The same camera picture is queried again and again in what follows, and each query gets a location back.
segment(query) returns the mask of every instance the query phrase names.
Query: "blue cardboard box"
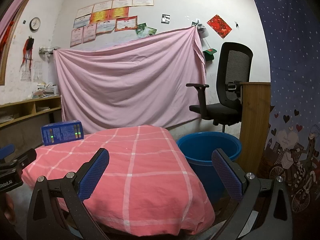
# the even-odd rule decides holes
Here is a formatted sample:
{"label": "blue cardboard box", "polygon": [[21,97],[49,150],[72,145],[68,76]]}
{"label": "blue cardboard box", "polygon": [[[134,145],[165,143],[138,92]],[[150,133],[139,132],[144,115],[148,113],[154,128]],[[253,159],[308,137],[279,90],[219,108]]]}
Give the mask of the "blue cardboard box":
{"label": "blue cardboard box", "polygon": [[82,140],[82,124],[79,120],[50,123],[41,127],[44,146]]}

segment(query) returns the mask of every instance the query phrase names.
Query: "polka dot curtain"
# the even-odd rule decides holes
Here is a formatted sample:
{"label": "polka dot curtain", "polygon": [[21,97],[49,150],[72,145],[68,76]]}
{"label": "polka dot curtain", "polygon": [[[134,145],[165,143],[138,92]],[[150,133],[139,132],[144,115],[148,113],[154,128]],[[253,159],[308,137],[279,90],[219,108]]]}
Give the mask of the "polka dot curtain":
{"label": "polka dot curtain", "polygon": [[320,25],[305,0],[255,2],[271,71],[268,137],[258,175],[285,177],[294,235],[314,239],[309,237],[316,229],[307,221],[320,212]]}

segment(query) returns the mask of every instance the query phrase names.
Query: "wooden cubby shelf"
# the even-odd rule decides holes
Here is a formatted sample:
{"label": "wooden cubby shelf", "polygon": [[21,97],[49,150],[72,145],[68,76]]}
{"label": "wooden cubby shelf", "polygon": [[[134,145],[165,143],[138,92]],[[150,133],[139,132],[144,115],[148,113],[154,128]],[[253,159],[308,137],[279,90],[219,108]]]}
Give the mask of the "wooden cubby shelf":
{"label": "wooden cubby shelf", "polygon": [[[40,111],[40,107],[49,107],[49,109]],[[8,103],[0,105],[0,112],[13,115],[14,119],[0,124],[0,129],[15,123],[25,121],[32,117],[36,117],[42,114],[52,113],[61,109],[61,97],[53,96],[47,98],[35,98],[28,99],[21,102]]]}

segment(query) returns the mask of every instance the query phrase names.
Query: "pink checkered comforter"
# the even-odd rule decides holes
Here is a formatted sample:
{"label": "pink checkered comforter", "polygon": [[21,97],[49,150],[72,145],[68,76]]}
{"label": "pink checkered comforter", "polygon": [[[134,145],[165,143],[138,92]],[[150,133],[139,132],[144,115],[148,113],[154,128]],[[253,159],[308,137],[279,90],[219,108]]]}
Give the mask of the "pink checkered comforter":
{"label": "pink checkered comforter", "polygon": [[[40,147],[37,159],[24,169],[34,187],[45,175],[58,179],[77,171],[103,147],[110,163],[84,204],[93,218],[136,236],[196,234],[214,221],[213,208],[198,177],[168,130],[138,126],[103,130],[84,140]],[[65,210],[65,203],[60,203]]]}

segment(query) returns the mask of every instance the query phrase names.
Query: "blue plastic bucket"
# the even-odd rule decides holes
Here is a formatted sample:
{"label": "blue plastic bucket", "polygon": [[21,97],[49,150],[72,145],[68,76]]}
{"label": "blue plastic bucket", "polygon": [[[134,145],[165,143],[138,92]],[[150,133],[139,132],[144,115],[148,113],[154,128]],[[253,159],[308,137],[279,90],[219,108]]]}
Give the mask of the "blue plastic bucket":
{"label": "blue plastic bucket", "polygon": [[212,166],[212,152],[221,148],[234,161],[241,152],[240,141],[227,133],[197,132],[180,138],[177,144],[202,182],[210,202],[217,202],[225,188]]}

